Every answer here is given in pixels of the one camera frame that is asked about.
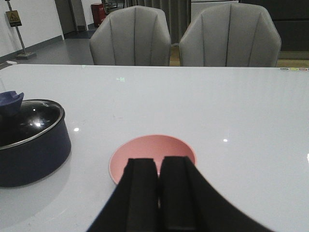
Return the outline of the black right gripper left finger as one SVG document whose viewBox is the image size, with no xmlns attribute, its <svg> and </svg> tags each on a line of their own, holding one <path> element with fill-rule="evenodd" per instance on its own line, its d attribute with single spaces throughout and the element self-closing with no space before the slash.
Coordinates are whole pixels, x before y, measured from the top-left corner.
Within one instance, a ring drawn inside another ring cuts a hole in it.
<svg viewBox="0 0 309 232">
<path fill-rule="evenodd" d="M 89 232 L 156 232 L 157 170 L 153 159 L 129 159 L 107 203 Z"/>
</svg>

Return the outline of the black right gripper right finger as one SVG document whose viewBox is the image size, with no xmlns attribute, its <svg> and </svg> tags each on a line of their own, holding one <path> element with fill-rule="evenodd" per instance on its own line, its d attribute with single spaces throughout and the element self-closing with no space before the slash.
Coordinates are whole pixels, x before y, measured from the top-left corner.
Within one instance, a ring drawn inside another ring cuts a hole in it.
<svg viewBox="0 0 309 232">
<path fill-rule="evenodd" d="M 165 157 L 160 170 L 164 232 L 268 232 L 203 177 L 188 157 Z"/>
</svg>

